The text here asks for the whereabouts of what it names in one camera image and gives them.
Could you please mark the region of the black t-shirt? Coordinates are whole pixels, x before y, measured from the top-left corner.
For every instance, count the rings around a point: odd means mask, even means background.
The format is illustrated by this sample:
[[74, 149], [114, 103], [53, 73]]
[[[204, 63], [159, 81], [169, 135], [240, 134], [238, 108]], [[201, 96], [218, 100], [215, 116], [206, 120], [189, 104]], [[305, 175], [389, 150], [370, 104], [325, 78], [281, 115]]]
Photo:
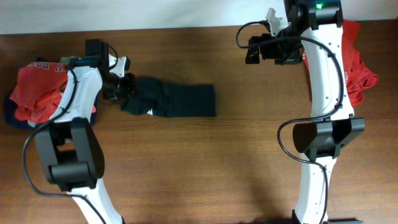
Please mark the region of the black t-shirt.
[[212, 84], [185, 85], [142, 77], [136, 80], [135, 91], [122, 103], [122, 111], [166, 118], [216, 116], [216, 95]]

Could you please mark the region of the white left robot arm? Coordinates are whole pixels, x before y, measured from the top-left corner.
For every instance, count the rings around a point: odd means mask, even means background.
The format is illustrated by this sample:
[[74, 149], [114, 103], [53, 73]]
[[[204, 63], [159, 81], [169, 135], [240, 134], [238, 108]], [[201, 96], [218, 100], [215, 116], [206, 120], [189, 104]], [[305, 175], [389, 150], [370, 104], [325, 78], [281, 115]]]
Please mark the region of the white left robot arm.
[[23, 147], [26, 152], [35, 142], [45, 178], [60, 191], [43, 192], [27, 182], [38, 195], [74, 199], [88, 223], [124, 223], [106, 191], [104, 154], [90, 121], [98, 94], [110, 101], [133, 94], [130, 60], [119, 57], [108, 43], [91, 39], [85, 42], [83, 56], [64, 57], [60, 64], [67, 72], [60, 104], [47, 122], [35, 127]]

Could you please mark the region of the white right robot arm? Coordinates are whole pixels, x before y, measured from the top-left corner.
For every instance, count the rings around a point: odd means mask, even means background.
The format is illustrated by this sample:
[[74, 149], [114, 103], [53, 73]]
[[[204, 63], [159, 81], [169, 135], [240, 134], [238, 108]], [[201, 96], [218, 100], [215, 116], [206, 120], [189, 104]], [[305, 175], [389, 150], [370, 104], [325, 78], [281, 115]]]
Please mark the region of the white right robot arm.
[[289, 223], [328, 223], [328, 194], [333, 167], [341, 150], [365, 129], [354, 115], [343, 67], [343, 10], [339, 1], [291, 0], [286, 17], [269, 9], [261, 24], [265, 34], [245, 46], [247, 64], [273, 60], [278, 65], [307, 62], [312, 110], [290, 120], [301, 165], [299, 196]]

